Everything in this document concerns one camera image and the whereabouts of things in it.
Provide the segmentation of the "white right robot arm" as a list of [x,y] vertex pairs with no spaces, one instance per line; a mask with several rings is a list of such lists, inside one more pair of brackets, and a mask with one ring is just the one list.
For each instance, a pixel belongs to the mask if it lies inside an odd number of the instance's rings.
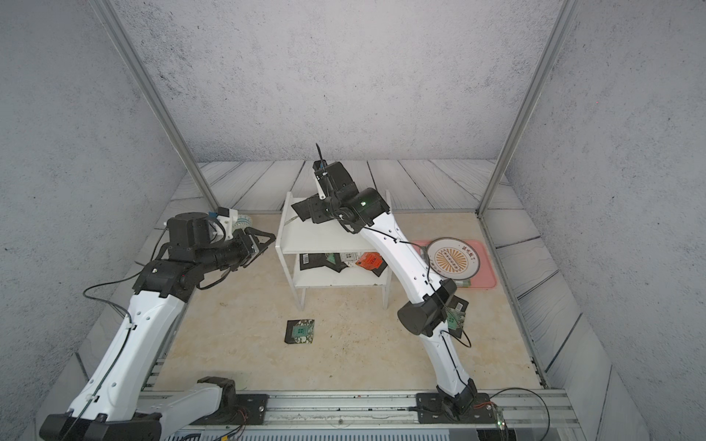
[[365,189],[350,198],[314,195],[292,204],[292,209],[303,222],[338,222],[347,233],[362,236],[381,255],[408,298],[397,317],[410,334],[421,339],[427,351],[441,397],[441,413],[460,421],[472,410],[478,390],[463,368],[447,323],[455,282],[431,271],[375,189]]

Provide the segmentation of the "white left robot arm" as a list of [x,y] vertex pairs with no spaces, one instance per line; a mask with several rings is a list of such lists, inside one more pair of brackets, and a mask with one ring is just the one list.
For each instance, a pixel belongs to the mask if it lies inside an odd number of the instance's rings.
[[139,406],[143,385],[179,316],[211,272],[247,268],[276,236],[235,228],[229,209],[186,212],[165,224],[169,238],[134,275],[124,318],[88,383],[63,413],[48,415],[43,440],[164,440],[196,422],[244,424],[233,380],[205,377],[185,391]]

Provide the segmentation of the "green label tea bag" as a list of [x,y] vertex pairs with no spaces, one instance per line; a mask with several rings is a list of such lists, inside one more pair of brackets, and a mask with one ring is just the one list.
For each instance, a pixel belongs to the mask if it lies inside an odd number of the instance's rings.
[[284,343],[288,345],[312,344],[314,340],[314,320],[290,320],[287,322]]
[[447,309],[447,325],[449,332],[460,338],[463,335],[463,325],[465,321],[465,312],[456,309]]

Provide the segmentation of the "black barcode tea bag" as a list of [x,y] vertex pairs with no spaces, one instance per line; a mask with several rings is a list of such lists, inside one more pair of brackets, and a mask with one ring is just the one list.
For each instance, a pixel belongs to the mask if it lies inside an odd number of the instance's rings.
[[466,312],[468,305],[468,301],[465,301],[458,296],[454,296],[450,302],[450,308],[456,312]]

